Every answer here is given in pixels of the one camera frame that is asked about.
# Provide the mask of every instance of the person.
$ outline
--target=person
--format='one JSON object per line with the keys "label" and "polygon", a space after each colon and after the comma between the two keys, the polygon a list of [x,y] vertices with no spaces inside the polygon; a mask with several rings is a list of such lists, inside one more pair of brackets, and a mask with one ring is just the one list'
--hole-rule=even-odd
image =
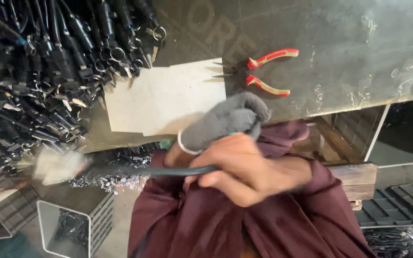
{"label": "person", "polygon": [[269,118],[257,96],[238,94],[188,126],[169,152],[156,151],[153,167],[217,171],[148,179],[133,209],[128,257],[376,257],[341,181],[290,153],[308,136],[305,122],[261,129]]}

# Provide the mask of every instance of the red pliers handle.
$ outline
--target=red pliers handle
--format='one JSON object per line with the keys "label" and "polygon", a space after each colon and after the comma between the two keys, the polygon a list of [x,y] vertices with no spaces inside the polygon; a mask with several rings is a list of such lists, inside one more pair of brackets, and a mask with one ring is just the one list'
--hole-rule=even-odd
{"label": "red pliers handle", "polygon": [[[256,60],[249,58],[247,66],[249,69],[254,69],[278,57],[282,57],[282,56],[296,57],[298,55],[299,55],[299,50],[293,49],[293,48],[284,48],[284,49],[280,49],[272,53],[269,53]],[[263,89],[264,91],[267,91],[270,94],[277,95],[280,97],[287,97],[290,94],[289,90],[278,90],[278,89],[268,86],[267,84],[263,83],[260,79],[258,79],[254,75],[249,75],[246,78],[246,85],[248,86],[250,84],[255,84],[257,87]]]}

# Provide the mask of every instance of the white paper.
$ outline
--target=white paper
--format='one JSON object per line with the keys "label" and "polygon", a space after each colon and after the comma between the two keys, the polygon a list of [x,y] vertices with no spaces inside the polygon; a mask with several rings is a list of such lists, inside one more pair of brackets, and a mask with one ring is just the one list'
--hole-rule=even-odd
{"label": "white paper", "polygon": [[145,136],[177,134],[226,99],[221,58],[143,69],[131,88],[105,91],[111,130]]}

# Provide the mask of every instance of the knit work glove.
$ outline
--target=knit work glove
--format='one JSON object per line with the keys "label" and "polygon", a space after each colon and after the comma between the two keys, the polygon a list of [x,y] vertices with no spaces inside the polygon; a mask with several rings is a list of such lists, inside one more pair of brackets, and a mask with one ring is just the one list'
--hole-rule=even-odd
{"label": "knit work glove", "polygon": [[237,94],[206,113],[201,120],[178,134],[178,143],[186,153],[197,155],[212,141],[244,132],[255,140],[261,134],[261,123],[270,119],[265,103],[250,92]]}

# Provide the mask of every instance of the maroon shirt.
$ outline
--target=maroon shirt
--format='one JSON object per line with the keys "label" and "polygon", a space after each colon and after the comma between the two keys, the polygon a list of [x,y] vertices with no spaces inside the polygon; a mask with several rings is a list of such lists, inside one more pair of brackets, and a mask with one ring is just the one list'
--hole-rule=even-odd
{"label": "maroon shirt", "polygon": [[[264,156],[278,158],[307,136],[305,122],[294,120],[263,128],[257,144]],[[154,153],[152,166],[162,166],[165,154]],[[310,162],[313,179],[301,190],[249,208],[196,183],[184,193],[183,177],[149,179],[133,209],[128,257],[238,258],[242,228],[264,258],[375,257],[341,181],[318,161]]]}

